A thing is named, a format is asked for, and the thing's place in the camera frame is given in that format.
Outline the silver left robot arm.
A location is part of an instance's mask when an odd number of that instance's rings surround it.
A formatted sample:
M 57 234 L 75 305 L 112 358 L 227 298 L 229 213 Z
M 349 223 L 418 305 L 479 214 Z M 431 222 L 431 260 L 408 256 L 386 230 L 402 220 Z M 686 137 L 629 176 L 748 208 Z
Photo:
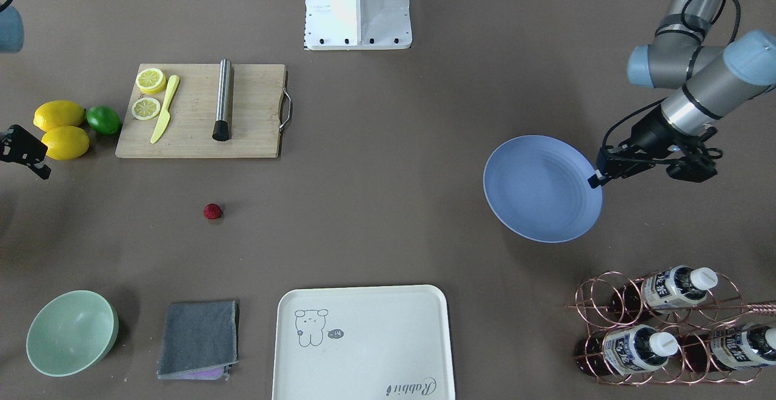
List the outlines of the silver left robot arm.
M 738 0 L 730 0 L 740 8 Z M 639 109 L 641 119 L 617 146 L 604 138 L 597 170 L 588 179 L 595 189 L 655 166 L 688 182 L 717 173 L 723 155 L 709 148 L 715 123 L 744 102 L 774 89 L 774 37 L 762 30 L 732 32 L 725 46 L 704 43 L 726 0 L 671 0 L 649 45 L 629 58 L 629 82 L 672 90 L 666 99 Z

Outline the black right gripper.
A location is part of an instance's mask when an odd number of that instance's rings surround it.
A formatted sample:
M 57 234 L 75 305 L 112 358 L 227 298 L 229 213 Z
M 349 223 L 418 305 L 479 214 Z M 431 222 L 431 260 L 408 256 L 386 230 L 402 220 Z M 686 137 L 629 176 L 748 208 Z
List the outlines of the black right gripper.
M 39 178 L 47 180 L 51 169 L 44 162 L 48 148 L 24 127 L 13 124 L 2 132 L 1 160 L 30 168 Z

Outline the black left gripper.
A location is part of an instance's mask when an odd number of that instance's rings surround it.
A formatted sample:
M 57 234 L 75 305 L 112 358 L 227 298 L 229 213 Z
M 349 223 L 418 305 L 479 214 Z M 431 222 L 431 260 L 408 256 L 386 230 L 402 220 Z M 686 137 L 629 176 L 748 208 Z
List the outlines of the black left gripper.
M 646 115 L 631 127 L 628 138 L 616 147 L 607 144 L 616 127 L 641 113 Z M 672 154 L 670 147 L 674 146 L 675 134 L 676 130 L 663 117 L 659 104 L 647 105 L 621 119 L 604 135 L 597 157 L 598 170 L 588 178 L 590 188 L 603 187 L 607 180 L 635 176 L 656 165 L 670 165 L 674 159 L 668 159 L 668 156 Z

